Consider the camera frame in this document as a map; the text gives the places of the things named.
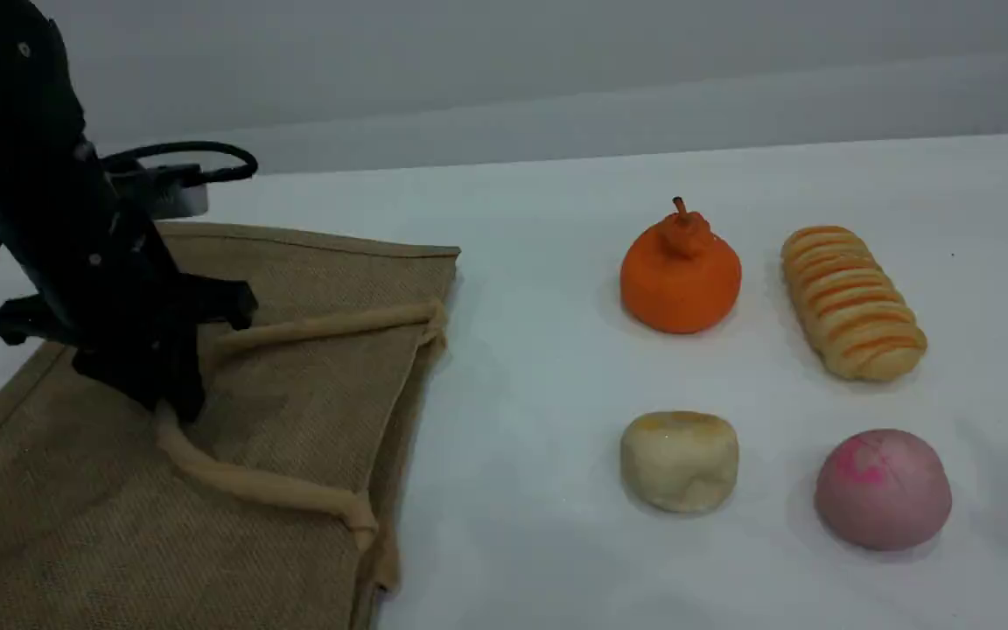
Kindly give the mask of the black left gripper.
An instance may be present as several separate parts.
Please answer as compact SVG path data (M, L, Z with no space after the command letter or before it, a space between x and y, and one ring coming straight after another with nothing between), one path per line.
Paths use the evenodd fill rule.
M144 408L163 399L180 423L203 410L197 326L251 326L244 282L181 271L159 218L200 213L207 185L251 179L251 151L221 141L156 143L96 155L0 143L0 249L31 279L32 296L0 308L0 338L78 347L77 374Z

